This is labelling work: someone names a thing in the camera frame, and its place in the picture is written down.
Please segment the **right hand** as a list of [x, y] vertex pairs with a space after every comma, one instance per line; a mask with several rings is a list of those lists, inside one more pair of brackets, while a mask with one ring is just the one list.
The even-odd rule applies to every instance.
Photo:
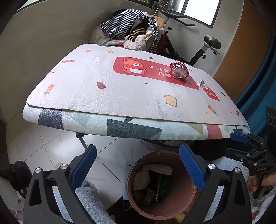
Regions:
[[267, 187], [267, 189], [274, 188], [276, 186], [276, 173], [264, 175], [262, 180], [256, 175], [248, 177], [247, 188], [249, 193], [257, 191], [259, 186]]

